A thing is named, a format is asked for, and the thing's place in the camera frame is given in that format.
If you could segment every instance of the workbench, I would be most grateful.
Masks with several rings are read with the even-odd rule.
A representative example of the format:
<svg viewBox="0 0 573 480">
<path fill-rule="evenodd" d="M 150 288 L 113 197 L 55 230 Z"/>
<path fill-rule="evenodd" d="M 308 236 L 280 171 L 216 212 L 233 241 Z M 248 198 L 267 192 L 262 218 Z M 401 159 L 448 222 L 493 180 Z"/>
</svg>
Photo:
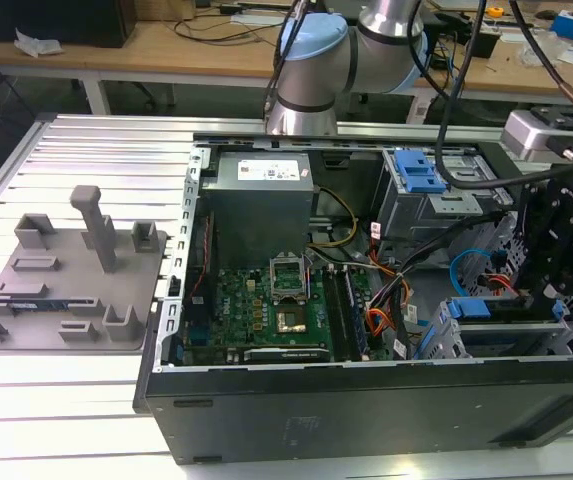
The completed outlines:
<svg viewBox="0 0 573 480">
<path fill-rule="evenodd" d="M 195 28 L 207 28 L 227 21 L 199 18 Z M 80 80 L 86 90 L 91 112 L 109 115 L 103 81 L 152 82 L 169 84 L 168 103 L 174 104 L 175 84 L 225 85 L 264 88 L 273 72 L 273 46 L 257 42 L 242 46 L 213 46 L 183 39 L 172 32 L 172 23 L 138 22 L 121 49 L 63 45 L 65 53 L 34 59 L 10 43 L 0 43 L 0 70 L 7 75 Z M 205 32 L 202 37 L 226 36 L 246 30 L 226 24 Z M 258 33 L 275 43 L 278 27 Z M 529 103 L 566 104 L 543 67 L 519 64 L 521 44 L 501 41 L 490 60 L 474 59 L 466 78 L 463 98 Z M 461 63 L 463 47 L 458 49 Z M 559 71 L 573 85 L 573 65 L 561 64 Z M 443 72 L 435 74 L 441 83 Z M 404 92 L 414 97 L 408 123 L 423 123 L 435 92 L 423 79 Z"/>
<path fill-rule="evenodd" d="M 101 208 L 115 228 L 130 228 L 135 219 L 154 220 L 177 235 L 196 131 L 261 133 L 262 125 L 259 120 L 66 115 L 37 122 L 0 169 L 0 270 L 17 243 L 13 228 L 23 213 L 48 213 L 55 228 L 82 228 L 79 212 L 68 202 L 77 184 L 102 189 Z M 435 138 L 437 128 L 340 123 L 339 131 L 426 141 Z M 448 134 L 452 140 L 494 141 L 500 130 L 452 127 Z M 161 282 L 168 268 L 166 260 Z M 541 449 L 180 468 L 154 419 L 131 409 L 139 363 L 138 353 L 0 355 L 0 478 L 426 480 L 573 474 L 573 432 Z"/>
</svg>

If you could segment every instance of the gray power supply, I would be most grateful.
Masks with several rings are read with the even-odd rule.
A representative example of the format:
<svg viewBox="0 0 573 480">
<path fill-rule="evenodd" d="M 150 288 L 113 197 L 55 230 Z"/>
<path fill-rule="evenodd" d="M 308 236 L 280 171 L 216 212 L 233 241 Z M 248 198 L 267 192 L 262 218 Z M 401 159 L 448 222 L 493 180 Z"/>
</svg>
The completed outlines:
<svg viewBox="0 0 573 480">
<path fill-rule="evenodd" d="M 280 253 L 301 256 L 313 201 L 308 155 L 229 152 L 203 191 L 215 213 L 222 268 L 266 267 Z"/>
</svg>

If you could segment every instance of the cpu socket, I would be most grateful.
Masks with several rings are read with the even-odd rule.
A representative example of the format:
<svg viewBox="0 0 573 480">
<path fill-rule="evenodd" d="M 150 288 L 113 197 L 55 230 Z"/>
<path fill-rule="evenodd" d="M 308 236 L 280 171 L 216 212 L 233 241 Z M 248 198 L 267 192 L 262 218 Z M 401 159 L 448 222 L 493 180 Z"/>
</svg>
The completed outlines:
<svg viewBox="0 0 573 480">
<path fill-rule="evenodd" d="M 276 309 L 277 333 L 306 333 L 306 309 L 300 305 L 283 305 Z"/>
<path fill-rule="evenodd" d="M 270 260 L 270 291 L 274 302 L 293 299 L 306 301 L 306 276 L 303 257 L 280 253 Z"/>
</svg>

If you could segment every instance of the red wire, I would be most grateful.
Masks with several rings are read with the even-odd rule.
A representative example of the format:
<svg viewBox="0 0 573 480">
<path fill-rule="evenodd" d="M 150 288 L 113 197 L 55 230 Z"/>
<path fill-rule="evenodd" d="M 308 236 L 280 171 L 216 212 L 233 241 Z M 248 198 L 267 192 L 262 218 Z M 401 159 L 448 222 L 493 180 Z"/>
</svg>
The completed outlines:
<svg viewBox="0 0 573 480">
<path fill-rule="evenodd" d="M 493 282 L 501 283 L 503 286 L 505 286 L 508 290 L 513 292 L 515 295 L 517 295 L 518 297 L 520 296 L 519 292 L 517 290 L 515 290 L 513 288 L 513 286 L 510 283 L 508 283 L 504 278 L 502 278 L 502 277 L 488 277 L 488 278 L 489 278 L 489 280 L 491 280 Z"/>
<path fill-rule="evenodd" d="M 202 273 L 199 275 L 197 279 L 197 283 L 193 287 L 193 291 L 190 292 L 187 301 L 191 301 L 193 299 L 193 295 L 201 285 L 202 281 L 204 280 L 204 276 L 206 275 L 206 266 L 208 265 L 208 231 L 210 230 L 210 217 L 206 217 L 206 228 L 204 229 L 204 267 L 202 268 Z"/>
</svg>

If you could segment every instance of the motherboard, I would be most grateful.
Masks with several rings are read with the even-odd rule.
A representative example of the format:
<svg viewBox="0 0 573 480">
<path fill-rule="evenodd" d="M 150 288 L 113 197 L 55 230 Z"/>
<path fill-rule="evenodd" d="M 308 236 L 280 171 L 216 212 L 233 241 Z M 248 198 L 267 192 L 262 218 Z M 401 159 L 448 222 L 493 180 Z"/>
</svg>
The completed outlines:
<svg viewBox="0 0 573 480">
<path fill-rule="evenodd" d="M 348 275 L 351 279 L 350 293 L 348 289 L 341 291 L 342 301 L 350 305 L 345 309 L 348 328 L 342 328 L 359 331 L 363 329 L 365 303 L 371 295 L 368 276 L 359 269 L 336 273 L 342 281 Z M 271 275 L 270 268 L 220 270 L 214 295 L 214 321 L 190 326 L 183 347 L 184 360 L 194 364 L 236 364 L 243 363 L 246 355 L 246 362 L 262 363 L 257 355 L 261 355 L 260 360 L 265 357 L 265 361 L 276 361 L 279 352 L 284 351 L 306 351 L 327 361 L 335 360 L 335 351 L 346 347 L 333 342 L 335 338 L 339 343 L 338 328 L 333 324 L 336 320 L 330 318 L 333 304 L 338 300 L 336 294 L 325 289 L 328 277 L 326 268 L 306 269 L 303 279 L 298 269 L 285 269 L 276 276 Z M 296 291 L 302 283 L 303 300 L 295 296 L 277 299 L 274 295 L 276 286 Z M 350 336 L 353 342 L 356 337 Z"/>
</svg>

